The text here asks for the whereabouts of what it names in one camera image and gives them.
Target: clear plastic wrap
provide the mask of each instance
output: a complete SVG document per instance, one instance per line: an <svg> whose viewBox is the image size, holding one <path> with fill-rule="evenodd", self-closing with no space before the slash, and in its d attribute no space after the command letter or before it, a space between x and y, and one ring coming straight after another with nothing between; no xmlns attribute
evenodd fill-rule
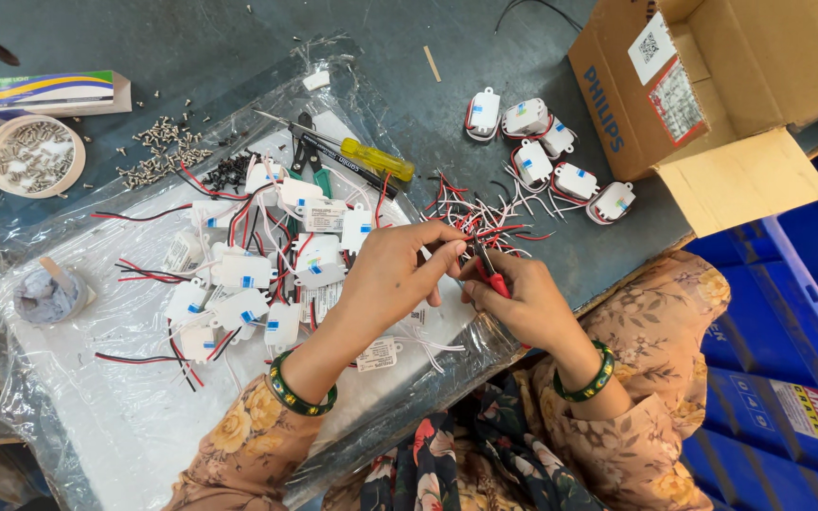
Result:
<svg viewBox="0 0 818 511"><path fill-rule="evenodd" d="M279 85L205 133L201 148L214 154L191 169L196 175L244 147L273 155L289 167L291 137L254 113L257 107L288 118L301 111L318 127L398 155L381 119L386 105L343 53L348 38L338 35L301 46L283 65ZM305 92L301 80L331 72L331 87ZM229 133L243 133L233 145L219 146ZM363 182L338 166L358 185ZM353 189L331 177L334 196ZM377 192L369 189L372 200ZM222 417L236 394L222 362L196 367L206 387L192 393L176 378L175 364L127 366L93 357L95 351L142 357L168 354L162 313L171 285L152 281L117 283L113 263L129 258L142 267L158 266L171 237L192 230L185 212L133 224L91 218L95 210L153 215L201 198L174 176L143 190L126 191L120 180L90 194L72 211L40 225L9 228L0 220L0 419L33 447L53 493L66 509L157 509L167 502L176 473L185 469L198 440ZM382 209L386 223L415 222L415 207L400 194ZM82 274L98 294L77 317L52 326L31 326L15 314L11 293L22 276L51 256ZM516 342L488 317L459 304L460 287L440 283L445 305L431 309L415 333L465 351L441 352L437 372L421 345L403 343L396 366L357 373L338 382L340 401L324 421L311 456L287 485L286 504L295 508L407 435L425 414L449 406L518 356ZM402 326L393 332L406 335ZM264 373L267 350L262 329L229 348L228 361L244 382Z"/></svg>

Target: qr code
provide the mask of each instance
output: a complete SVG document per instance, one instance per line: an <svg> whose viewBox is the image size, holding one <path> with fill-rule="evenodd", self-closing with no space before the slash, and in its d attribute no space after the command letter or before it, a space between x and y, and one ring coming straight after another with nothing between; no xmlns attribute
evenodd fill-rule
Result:
<svg viewBox="0 0 818 511"><path fill-rule="evenodd" d="M642 43L639 44L639 52L642 54L642 63L649 64L655 52L658 51L658 43L655 42L655 35L650 32L646 35Z"/></svg>

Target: philips logo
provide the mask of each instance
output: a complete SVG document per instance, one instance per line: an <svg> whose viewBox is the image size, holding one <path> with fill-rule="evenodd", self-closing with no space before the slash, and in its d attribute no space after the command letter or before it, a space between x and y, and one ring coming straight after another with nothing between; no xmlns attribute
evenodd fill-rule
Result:
<svg viewBox="0 0 818 511"><path fill-rule="evenodd" d="M596 67L594 65L590 67L583 77L592 83L592 85L589 86L589 92L592 93L592 104L596 108L598 120L602 121L602 126L604 126L603 131L611 137L611 142L609 142L611 150L616 153L623 147L623 137L621 136L620 128L617 127L617 121L614 120L614 114L608 111L611 106L605 97L605 89L602 88L602 81L598 79Z"/></svg>

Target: green bangle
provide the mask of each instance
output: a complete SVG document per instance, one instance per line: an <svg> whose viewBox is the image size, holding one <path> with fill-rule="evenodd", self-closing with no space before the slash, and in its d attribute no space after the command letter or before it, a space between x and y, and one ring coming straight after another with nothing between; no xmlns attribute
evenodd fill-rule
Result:
<svg viewBox="0 0 818 511"><path fill-rule="evenodd" d="M598 370L596 379L592 380L592 383L587 385L584 389L568 394L563 390L560 375L557 374L556 369L554 370L554 392L571 403L581 403L590 397L594 397L598 394L598 391L605 388L605 385L614 373L614 353L611 351L611 348L598 341L593 341L592 344L596 349L602 350L604 357L602 359L602 368Z"/></svg>
<svg viewBox="0 0 818 511"><path fill-rule="evenodd" d="M276 392L287 408L297 414L317 416L333 410L334 403L336 403L335 385L330 389L330 392L327 393L327 403L325 405L312 405L301 399L301 397L296 396L292 390L289 390L289 386L283 381L283 375L280 373L280 365L283 364L283 361L286 360L291 353L292 350L289 350L274 359L274 363L270 366L270 388L274 389L274 392Z"/></svg>

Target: screwdriver handle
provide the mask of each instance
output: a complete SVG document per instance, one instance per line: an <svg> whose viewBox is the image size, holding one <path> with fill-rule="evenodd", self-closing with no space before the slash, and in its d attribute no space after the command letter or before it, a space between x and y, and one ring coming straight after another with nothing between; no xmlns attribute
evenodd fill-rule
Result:
<svg viewBox="0 0 818 511"><path fill-rule="evenodd" d="M342 151L343 156L347 158L361 160L371 168L381 170L384 173L389 172L393 174L393 177L406 182L412 180L412 176L415 173L415 164L407 162L402 158L388 155L379 149L359 144L358 140L354 138L344 140L340 151Z"/></svg>

